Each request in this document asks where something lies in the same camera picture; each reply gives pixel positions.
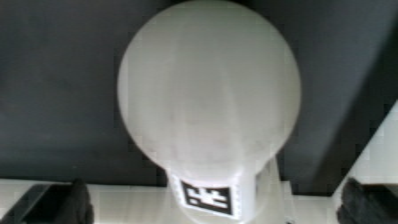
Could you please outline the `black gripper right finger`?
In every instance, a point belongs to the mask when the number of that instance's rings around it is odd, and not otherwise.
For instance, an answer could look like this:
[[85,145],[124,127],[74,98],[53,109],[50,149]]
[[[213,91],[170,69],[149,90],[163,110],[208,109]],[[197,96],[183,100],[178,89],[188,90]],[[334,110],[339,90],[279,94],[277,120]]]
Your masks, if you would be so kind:
[[350,178],[336,215],[339,224],[398,224],[398,184],[364,184]]

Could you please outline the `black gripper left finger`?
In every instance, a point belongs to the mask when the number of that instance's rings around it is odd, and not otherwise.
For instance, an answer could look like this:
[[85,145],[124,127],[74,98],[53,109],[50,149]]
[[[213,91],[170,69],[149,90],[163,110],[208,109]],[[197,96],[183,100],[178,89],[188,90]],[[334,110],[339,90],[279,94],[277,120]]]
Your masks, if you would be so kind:
[[87,184],[35,184],[2,217],[2,224],[94,224]]

